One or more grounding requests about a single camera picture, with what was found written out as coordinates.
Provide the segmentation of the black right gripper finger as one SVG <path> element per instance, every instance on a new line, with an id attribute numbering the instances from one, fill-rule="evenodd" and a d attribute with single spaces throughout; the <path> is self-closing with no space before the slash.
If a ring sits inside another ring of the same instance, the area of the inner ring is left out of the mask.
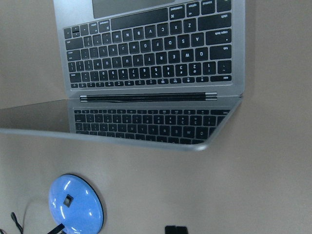
<path id="1" fill-rule="evenodd" d="M 165 226 L 165 234 L 188 234 L 186 226 Z"/>

